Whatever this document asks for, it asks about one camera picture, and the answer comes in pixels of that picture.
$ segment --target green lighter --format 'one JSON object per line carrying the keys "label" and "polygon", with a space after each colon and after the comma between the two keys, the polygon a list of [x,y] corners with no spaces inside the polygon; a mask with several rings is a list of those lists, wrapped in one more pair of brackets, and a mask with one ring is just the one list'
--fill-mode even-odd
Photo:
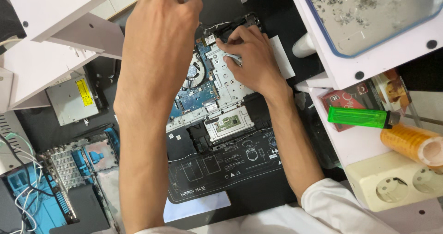
{"label": "green lighter", "polygon": [[383,110],[329,107],[328,122],[391,129],[400,121],[400,114]]}

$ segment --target yellow sticker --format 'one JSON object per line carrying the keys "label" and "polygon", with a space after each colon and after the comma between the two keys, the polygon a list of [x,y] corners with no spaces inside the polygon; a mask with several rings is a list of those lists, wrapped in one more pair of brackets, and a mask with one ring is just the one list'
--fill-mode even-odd
{"label": "yellow sticker", "polygon": [[86,86],[85,79],[82,78],[75,83],[77,84],[81,99],[83,99],[83,104],[85,104],[85,106],[94,104],[94,100],[92,100],[91,94],[89,93],[88,87]]}

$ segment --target cooling fan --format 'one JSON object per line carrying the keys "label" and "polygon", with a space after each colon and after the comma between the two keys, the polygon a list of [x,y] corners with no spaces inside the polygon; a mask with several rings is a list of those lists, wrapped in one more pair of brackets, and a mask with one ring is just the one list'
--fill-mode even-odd
{"label": "cooling fan", "polygon": [[189,65],[188,75],[186,76],[185,82],[183,82],[183,88],[192,89],[196,88],[202,84],[205,78],[205,67],[198,58],[198,54],[192,55],[192,61]]}

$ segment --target white sleeve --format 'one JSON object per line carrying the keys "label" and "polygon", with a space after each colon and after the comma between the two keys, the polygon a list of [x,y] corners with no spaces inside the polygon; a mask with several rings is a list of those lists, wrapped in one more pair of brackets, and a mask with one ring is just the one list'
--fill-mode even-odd
{"label": "white sleeve", "polygon": [[363,209],[348,189],[331,179],[320,180],[307,188],[301,205],[309,215],[343,234],[398,233]]}
{"label": "white sleeve", "polygon": [[146,229],[143,231],[136,232],[135,234],[195,234],[191,231],[183,231],[174,227],[162,226],[155,227],[151,229]]}

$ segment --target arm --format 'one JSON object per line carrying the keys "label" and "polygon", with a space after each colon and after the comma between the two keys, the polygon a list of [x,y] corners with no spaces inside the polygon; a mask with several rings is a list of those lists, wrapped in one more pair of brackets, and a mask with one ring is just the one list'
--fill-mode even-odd
{"label": "arm", "polygon": [[128,234],[164,225],[166,123],[192,59],[201,9],[201,0],[139,0],[126,24],[114,110],[121,139],[120,206]]}
{"label": "arm", "polygon": [[303,192],[324,178],[317,158],[298,116],[291,88],[282,77],[266,34],[257,26],[238,27],[224,44],[217,45],[227,53],[242,57],[239,67],[224,57],[235,79],[262,94],[268,104],[280,158],[289,185],[300,201]]}

